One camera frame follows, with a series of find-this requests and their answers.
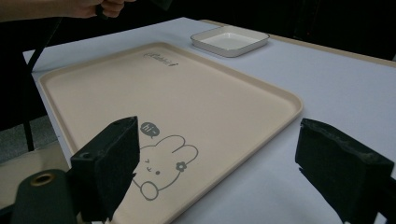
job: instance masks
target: speech bubble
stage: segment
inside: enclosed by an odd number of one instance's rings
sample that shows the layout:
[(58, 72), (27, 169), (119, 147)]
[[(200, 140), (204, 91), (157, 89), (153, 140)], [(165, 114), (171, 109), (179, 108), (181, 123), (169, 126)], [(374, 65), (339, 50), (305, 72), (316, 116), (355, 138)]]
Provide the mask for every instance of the speech bubble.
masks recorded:
[(144, 122), (142, 125), (140, 125), (140, 131), (151, 138), (160, 134), (160, 129), (158, 129), (157, 126), (151, 122)]

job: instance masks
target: table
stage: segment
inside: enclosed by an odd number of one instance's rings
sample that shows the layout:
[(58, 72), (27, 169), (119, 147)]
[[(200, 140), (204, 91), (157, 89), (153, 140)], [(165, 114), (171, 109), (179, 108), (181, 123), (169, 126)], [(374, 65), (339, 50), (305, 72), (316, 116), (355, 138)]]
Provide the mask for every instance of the table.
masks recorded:
[[(396, 66), (312, 49), (287, 39), (270, 38), (264, 47), (237, 58), (223, 58), (192, 45), (191, 35), (216, 27), (180, 18), (50, 47), (42, 53), (33, 76), (37, 80), (56, 68), (166, 42), (291, 91), (304, 101), (302, 115), (174, 223), (340, 223), (294, 161), (300, 121), (328, 123), (396, 161)], [(28, 59), (32, 52), (24, 55)], [(60, 128), (48, 112), (65, 147)], [(378, 216), (375, 223), (384, 220)]]

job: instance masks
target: white square plate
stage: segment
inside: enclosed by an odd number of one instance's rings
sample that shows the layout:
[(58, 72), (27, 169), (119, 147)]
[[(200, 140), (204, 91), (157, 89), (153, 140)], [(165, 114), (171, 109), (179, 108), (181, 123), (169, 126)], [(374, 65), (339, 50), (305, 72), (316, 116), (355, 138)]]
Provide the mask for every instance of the white square plate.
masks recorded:
[(268, 34), (231, 25), (191, 36), (195, 47), (228, 58), (260, 48), (267, 43), (268, 38)]

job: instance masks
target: beige tray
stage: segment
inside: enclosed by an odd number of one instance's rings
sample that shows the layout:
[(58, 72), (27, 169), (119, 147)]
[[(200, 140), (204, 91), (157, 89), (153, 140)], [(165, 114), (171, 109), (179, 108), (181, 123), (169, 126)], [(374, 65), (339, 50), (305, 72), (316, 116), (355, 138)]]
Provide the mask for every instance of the beige tray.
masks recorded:
[(138, 116), (141, 162), (112, 223), (170, 222), (303, 108), (288, 91), (164, 43), (39, 84), (72, 154), (110, 122)]

